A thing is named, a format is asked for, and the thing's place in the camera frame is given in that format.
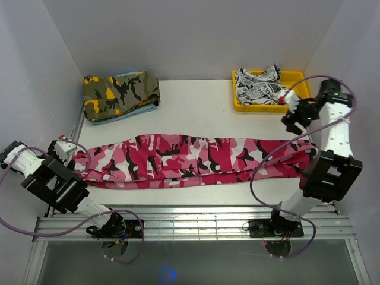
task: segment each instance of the yellow tray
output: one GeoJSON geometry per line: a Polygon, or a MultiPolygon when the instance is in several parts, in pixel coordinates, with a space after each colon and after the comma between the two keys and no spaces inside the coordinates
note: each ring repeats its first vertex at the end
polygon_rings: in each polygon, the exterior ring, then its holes
{"type": "MultiPolygon", "coordinates": [[[[259,75],[264,72],[264,70],[250,70],[253,74],[259,75]]],[[[240,103],[236,97],[236,82],[235,74],[237,70],[232,71],[232,84],[233,84],[233,103],[235,105],[235,110],[239,112],[271,112],[271,113],[286,113],[287,106],[283,105],[264,105],[264,104],[251,104],[243,105],[240,103]]],[[[290,88],[295,82],[303,79],[303,73],[300,71],[283,71],[281,73],[280,83],[287,88],[290,88]]],[[[294,88],[295,92],[301,99],[310,98],[308,85],[306,82],[301,82],[294,88]]]]}

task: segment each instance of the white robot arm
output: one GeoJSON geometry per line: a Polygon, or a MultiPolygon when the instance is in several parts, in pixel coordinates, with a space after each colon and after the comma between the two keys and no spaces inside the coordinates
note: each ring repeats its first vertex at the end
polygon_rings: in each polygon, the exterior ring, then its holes
{"type": "Polygon", "coordinates": [[[76,150],[76,145],[68,141],[54,141],[47,158],[38,157],[32,150],[24,150],[21,142],[14,141],[0,154],[0,166],[6,168],[18,154],[12,170],[21,172],[25,180],[21,185],[51,207],[62,213],[76,212],[90,217],[94,226],[87,228],[87,233],[94,238],[118,238],[125,233],[125,222],[118,213],[104,214],[110,209],[95,202],[87,184],[72,172],[70,163],[64,161],[76,150]]]}
{"type": "MultiPolygon", "coordinates": [[[[340,91],[340,83],[324,80],[315,99],[300,99],[290,91],[280,103],[289,111],[282,118],[287,131],[297,135],[312,120],[321,119],[322,125],[343,118],[352,108],[352,96],[340,91]]],[[[349,141],[349,120],[344,119],[322,131],[322,143],[318,155],[303,171],[297,190],[288,200],[272,211],[271,218],[250,221],[252,237],[273,235],[303,236],[299,217],[315,206],[341,200],[362,170],[362,162],[354,159],[349,141]]]]}

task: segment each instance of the green camouflage fabric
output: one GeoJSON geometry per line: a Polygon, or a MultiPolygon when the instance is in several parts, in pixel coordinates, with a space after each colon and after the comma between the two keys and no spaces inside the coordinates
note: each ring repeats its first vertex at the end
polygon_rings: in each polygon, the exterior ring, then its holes
{"type": "Polygon", "coordinates": [[[152,71],[115,77],[83,77],[85,116],[100,122],[160,101],[159,81],[152,71]]]}

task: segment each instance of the folded clothes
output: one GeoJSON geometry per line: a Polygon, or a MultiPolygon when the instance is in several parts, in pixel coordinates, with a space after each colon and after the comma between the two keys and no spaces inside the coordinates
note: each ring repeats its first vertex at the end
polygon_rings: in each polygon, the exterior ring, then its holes
{"type": "Polygon", "coordinates": [[[138,108],[132,112],[129,112],[127,114],[117,116],[117,117],[113,117],[113,118],[103,120],[103,121],[92,122],[92,124],[93,125],[102,125],[102,124],[106,124],[106,123],[111,123],[111,122],[118,121],[118,120],[121,120],[124,118],[128,118],[128,117],[133,116],[133,115],[151,112],[151,111],[154,111],[156,109],[157,109],[157,106],[155,104],[149,104],[149,105],[145,105],[143,107],[140,107],[140,108],[138,108]]]}
{"type": "MultiPolygon", "coordinates": [[[[259,162],[280,140],[139,135],[89,149],[91,165],[80,173],[89,185],[110,189],[176,188],[248,181],[259,162]]],[[[316,154],[309,141],[297,140],[264,164],[256,179],[299,177],[316,154]]],[[[88,164],[85,152],[73,157],[75,170],[88,164]]]]}
{"type": "Polygon", "coordinates": [[[152,71],[116,77],[83,78],[85,115],[91,122],[100,122],[160,101],[159,82],[152,71]]]}

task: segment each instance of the clothing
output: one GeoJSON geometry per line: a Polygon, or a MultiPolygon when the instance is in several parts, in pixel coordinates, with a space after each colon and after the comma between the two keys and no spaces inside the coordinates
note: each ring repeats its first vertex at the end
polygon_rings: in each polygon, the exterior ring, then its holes
{"type": "MultiPolygon", "coordinates": [[[[91,165],[79,174],[89,185],[110,189],[172,188],[248,181],[259,161],[284,141],[139,135],[89,149],[91,165]]],[[[284,147],[264,164],[261,178],[299,177],[316,154],[309,141],[284,147]]],[[[75,170],[88,158],[79,151],[75,170]]]]}
{"type": "Polygon", "coordinates": [[[155,104],[149,104],[149,105],[145,105],[143,107],[140,107],[132,112],[129,112],[125,115],[121,115],[121,116],[117,116],[117,117],[114,117],[114,118],[110,118],[110,119],[107,119],[107,120],[104,120],[104,121],[98,121],[98,122],[92,122],[93,125],[103,125],[103,124],[106,124],[106,123],[111,123],[111,122],[114,122],[114,121],[118,121],[118,120],[121,120],[121,119],[124,119],[124,118],[128,118],[128,117],[131,117],[133,115],[137,115],[137,114],[141,114],[141,113],[146,113],[146,112],[151,112],[151,111],[154,111],[157,109],[157,106],[155,104]]]}
{"type": "Polygon", "coordinates": [[[235,74],[236,97],[243,105],[278,104],[278,95],[287,90],[280,84],[280,77],[281,68],[278,64],[272,65],[260,75],[240,67],[235,74]]]}
{"type": "Polygon", "coordinates": [[[116,77],[83,78],[86,118],[98,122],[122,116],[160,101],[159,82],[152,71],[116,77]]]}

